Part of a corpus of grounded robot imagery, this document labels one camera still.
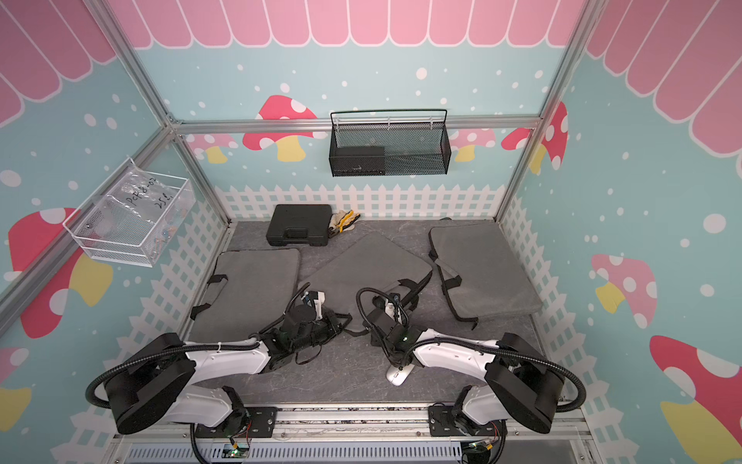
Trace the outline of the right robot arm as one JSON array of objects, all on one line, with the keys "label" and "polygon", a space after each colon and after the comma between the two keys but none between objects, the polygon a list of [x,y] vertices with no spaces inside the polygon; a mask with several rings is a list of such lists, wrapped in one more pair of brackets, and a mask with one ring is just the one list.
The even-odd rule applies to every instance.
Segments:
[{"label": "right robot arm", "polygon": [[447,336],[412,324],[390,294],[365,287],[356,304],[363,325],[390,362],[388,382],[402,385],[415,367],[447,369],[483,383],[469,387],[455,410],[468,423],[513,420],[525,428],[551,432],[555,415],[580,409],[587,400],[582,379],[554,363],[517,334],[474,340]]}]

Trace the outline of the grey laptop bag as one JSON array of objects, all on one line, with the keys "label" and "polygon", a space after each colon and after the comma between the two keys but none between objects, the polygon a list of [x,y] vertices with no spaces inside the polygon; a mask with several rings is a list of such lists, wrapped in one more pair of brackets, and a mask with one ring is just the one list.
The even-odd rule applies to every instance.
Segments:
[{"label": "grey laptop bag", "polygon": [[300,265],[296,249],[222,253],[191,310],[189,340],[243,341],[269,326],[295,293]]},{"label": "grey laptop bag", "polygon": [[477,326],[537,312],[542,301],[494,222],[438,225],[428,232],[429,257],[454,318]]},{"label": "grey laptop bag", "polygon": [[357,310],[356,295],[363,287],[397,294],[404,309],[415,310],[419,293],[431,280],[433,269],[425,260],[405,251],[379,233],[370,233],[306,280],[313,291],[325,293],[324,305],[336,313],[349,314],[346,332],[366,333]]}]

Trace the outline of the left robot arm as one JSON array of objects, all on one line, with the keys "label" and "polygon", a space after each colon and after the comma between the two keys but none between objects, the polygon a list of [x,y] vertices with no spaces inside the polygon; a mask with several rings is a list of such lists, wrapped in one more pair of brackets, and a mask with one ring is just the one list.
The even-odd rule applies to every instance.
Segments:
[{"label": "left robot arm", "polygon": [[96,377],[85,398],[111,411],[121,435],[159,423],[240,435],[252,424],[241,396],[232,387],[209,389],[204,382],[273,372],[297,362],[307,349],[322,349],[353,320],[352,315],[328,309],[324,301],[323,293],[302,287],[276,321],[246,340],[197,343],[175,333],[162,334]]}]

